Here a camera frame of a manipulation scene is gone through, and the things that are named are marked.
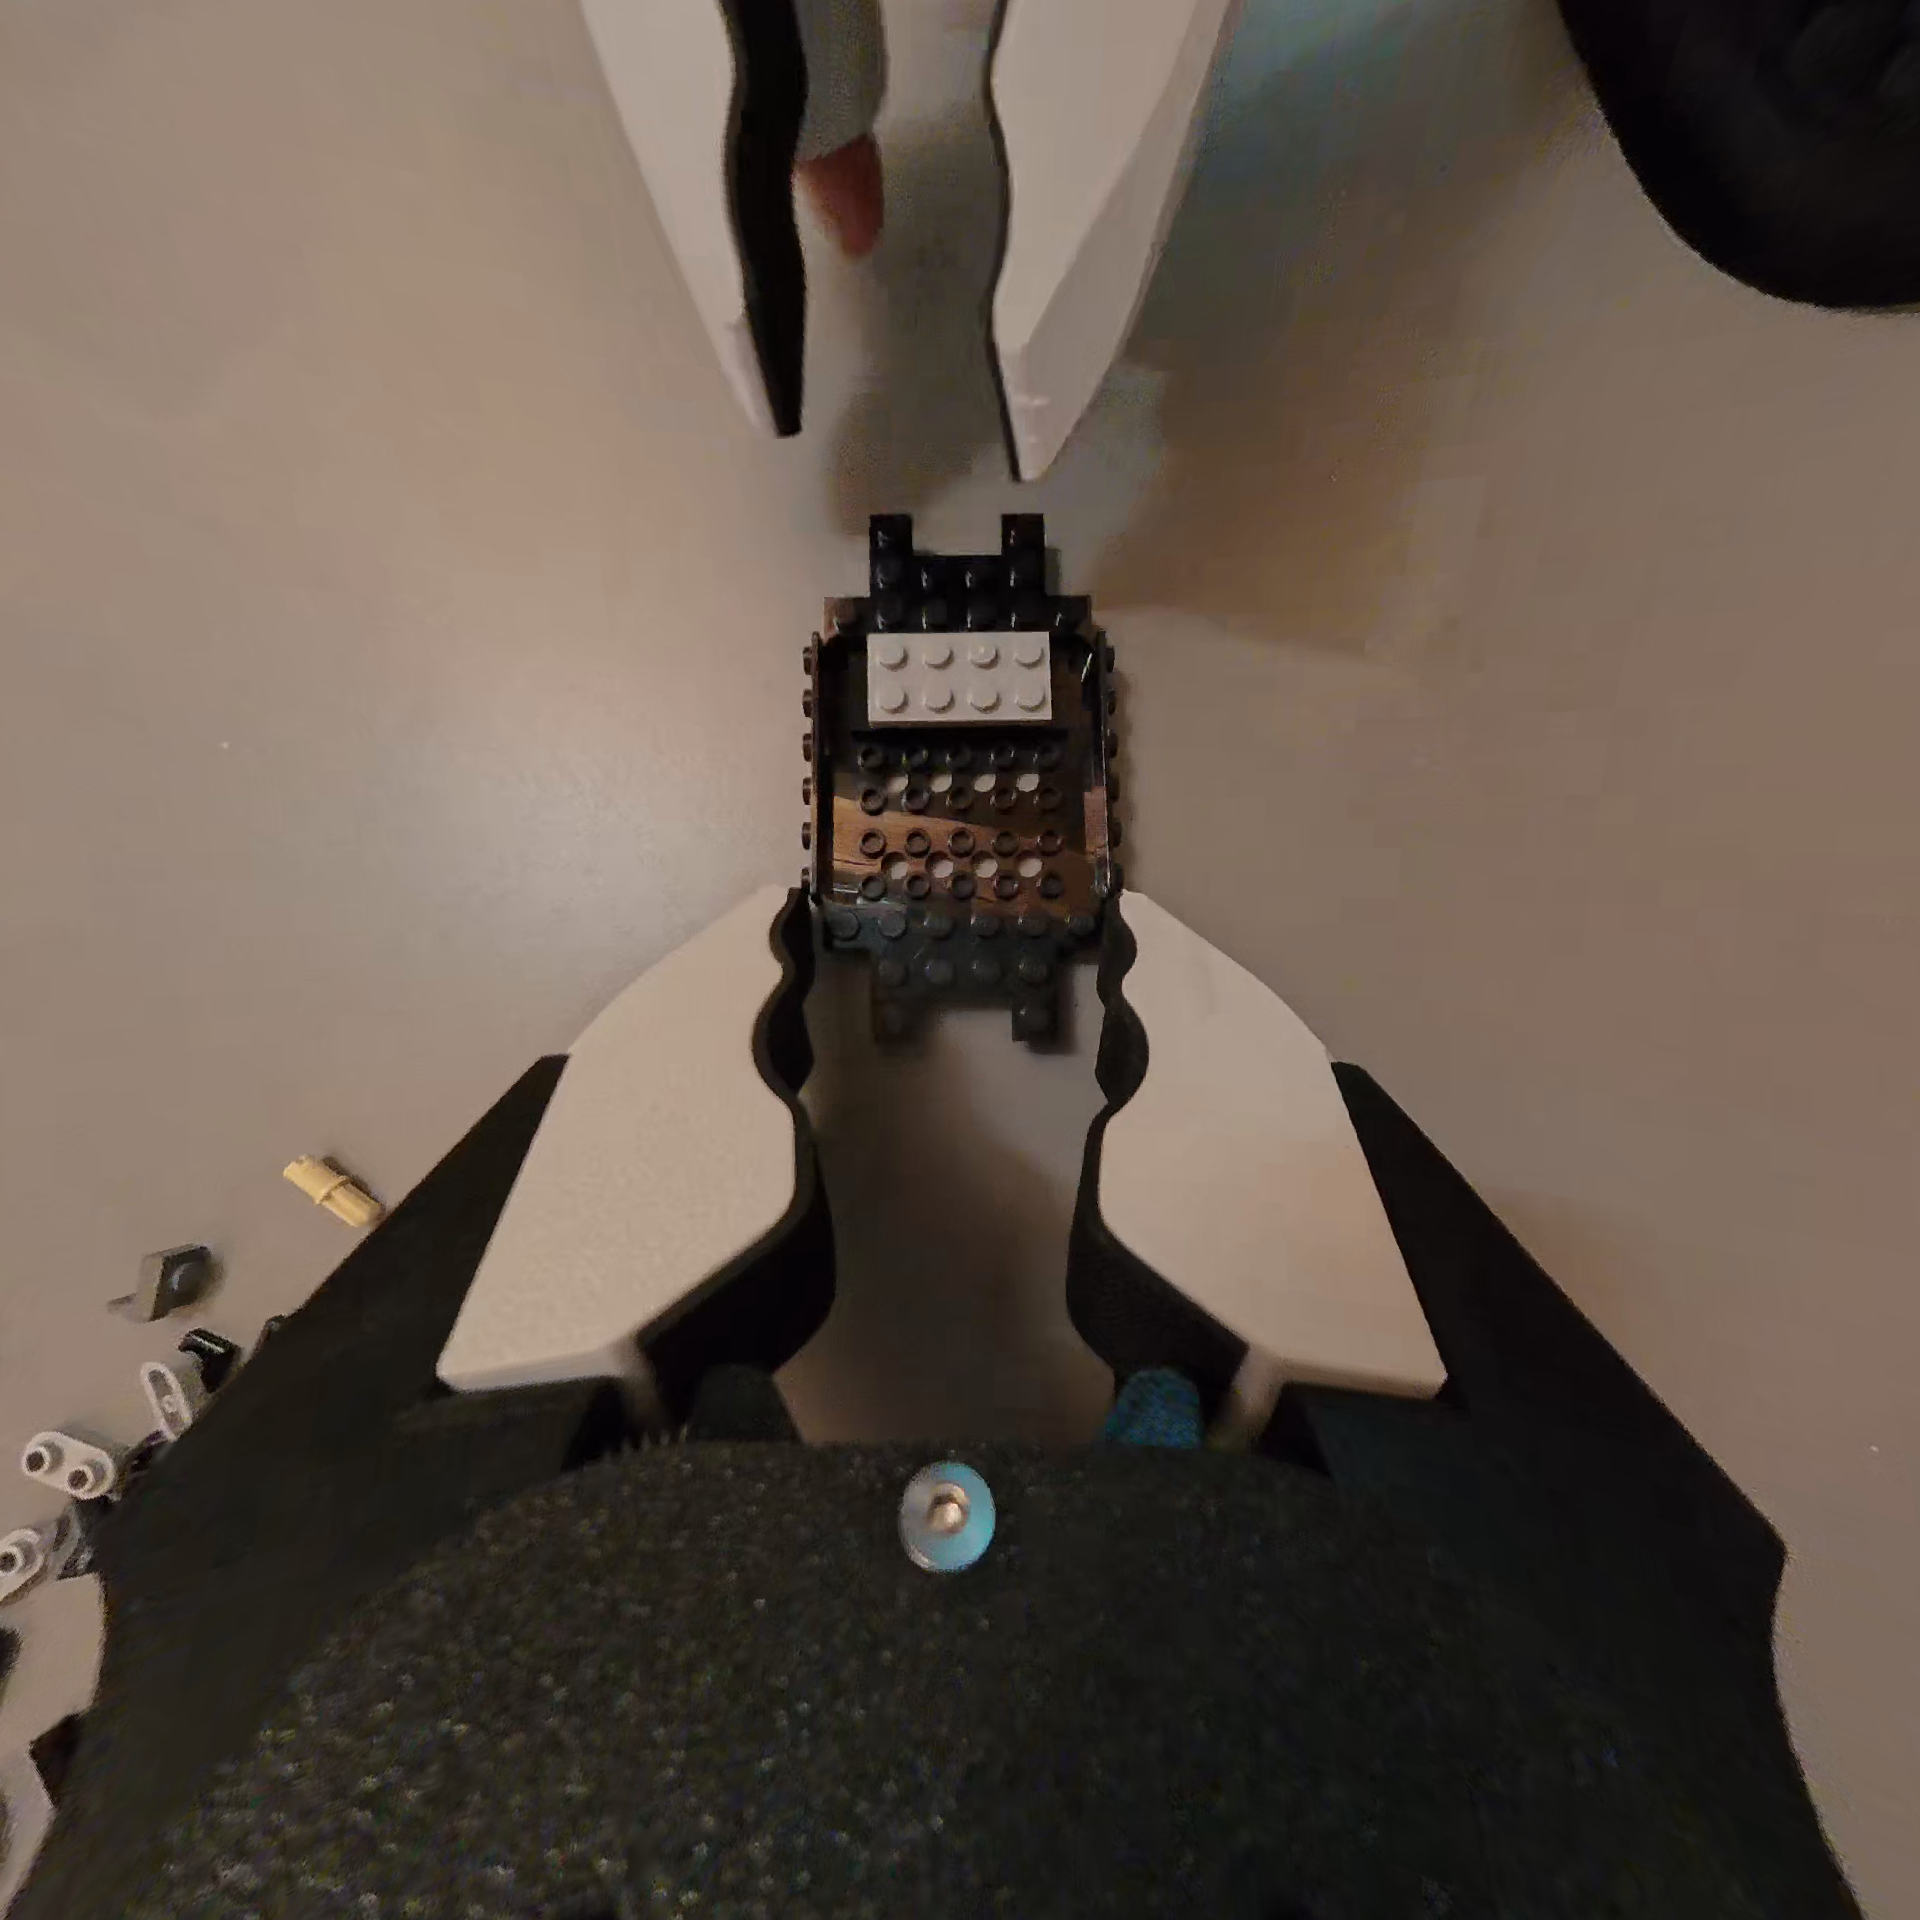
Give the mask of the light grey brick plate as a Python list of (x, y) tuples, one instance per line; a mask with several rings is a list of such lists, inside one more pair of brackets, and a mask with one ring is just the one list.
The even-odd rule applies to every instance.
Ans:
[(881, 632), (867, 642), (867, 723), (909, 728), (1041, 728), (1054, 723), (1044, 630)]

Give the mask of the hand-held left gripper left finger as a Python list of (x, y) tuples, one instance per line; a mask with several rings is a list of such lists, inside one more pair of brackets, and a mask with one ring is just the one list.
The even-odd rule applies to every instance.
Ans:
[(811, 900), (769, 885), (589, 1023), (444, 1336), (444, 1387), (692, 1396), (804, 1353), (836, 1292), (802, 1104), (812, 980)]

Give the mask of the person's right hand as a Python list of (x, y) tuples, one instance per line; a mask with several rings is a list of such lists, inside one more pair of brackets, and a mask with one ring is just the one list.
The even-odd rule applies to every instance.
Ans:
[(887, 220), (885, 167), (874, 132), (802, 159), (794, 184), (843, 257), (854, 262), (873, 258)]

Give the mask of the pile of small brick pieces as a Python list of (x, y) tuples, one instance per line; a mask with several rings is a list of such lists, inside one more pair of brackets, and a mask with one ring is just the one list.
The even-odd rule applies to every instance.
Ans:
[[(386, 1219), (386, 1206), (345, 1164), (300, 1157), (282, 1168), (282, 1179), (300, 1194), (363, 1235)], [(108, 1312), (135, 1327), (162, 1332), (214, 1290), (223, 1263), (202, 1243), (157, 1250), (143, 1258), (135, 1288), (108, 1303)], [(98, 1573), (98, 1549), (111, 1521), (131, 1505), (132, 1493), (161, 1458), (195, 1428), (206, 1407), (251, 1359), (249, 1351), (204, 1327), (184, 1327), (162, 1356), (144, 1356), (136, 1383), (148, 1428), (122, 1445), (91, 1428), (42, 1428), (16, 1450), (25, 1483), (58, 1498), (60, 1507), (31, 1524), (4, 1529), (4, 1699), (21, 1661), (23, 1636), (6, 1619), (23, 1599)], [(4, 1914), (28, 1883), (45, 1847), (60, 1790), (81, 1740), (84, 1708), (53, 1719), (31, 1738), (4, 1740), (2, 1864)]]

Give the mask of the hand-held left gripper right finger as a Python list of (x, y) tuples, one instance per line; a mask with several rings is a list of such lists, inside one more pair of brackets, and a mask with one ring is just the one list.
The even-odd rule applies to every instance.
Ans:
[(1328, 1046), (1139, 891), (1110, 909), (1096, 991), (1102, 1106), (1069, 1236), (1089, 1349), (1204, 1404), (1434, 1401), (1447, 1366)]

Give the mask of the grey desk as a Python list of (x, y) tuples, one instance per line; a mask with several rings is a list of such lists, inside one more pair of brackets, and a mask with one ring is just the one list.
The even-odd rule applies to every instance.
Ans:
[(888, 4), (887, 225), (758, 437), (572, 4), (4, 4), (4, 1420), (129, 1430), (801, 852), (873, 513), (1041, 510), (1127, 877), (1370, 1071), (1788, 1544), (1917, 1916), (1917, 313), (1714, 273), (1554, 4), (1248, 4), (1032, 490), (992, 4)]

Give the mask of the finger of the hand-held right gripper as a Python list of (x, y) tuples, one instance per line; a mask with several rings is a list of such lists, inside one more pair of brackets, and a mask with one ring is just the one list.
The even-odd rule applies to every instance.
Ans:
[(807, 62), (791, 2), (584, 2), (590, 44), (692, 309), (747, 419), (804, 424), (794, 169)]
[(1003, 172), (986, 304), (1012, 474), (1065, 452), (1127, 346), (1189, 186), (1234, 2), (1007, 2), (986, 62)]

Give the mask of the black brick plate assembly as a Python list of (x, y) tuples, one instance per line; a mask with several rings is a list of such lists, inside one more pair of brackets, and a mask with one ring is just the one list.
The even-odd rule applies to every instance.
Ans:
[[(1052, 637), (1052, 725), (867, 723), (873, 637), (1010, 630)], [(876, 1041), (1000, 1007), (1018, 1044), (1057, 1044), (1065, 980), (1122, 892), (1121, 690), (1092, 601), (1059, 586), (1044, 517), (1005, 515), (997, 546), (949, 552), (909, 515), (874, 515), (865, 589), (826, 601), (802, 672), (807, 891), (826, 953), (868, 971)]]

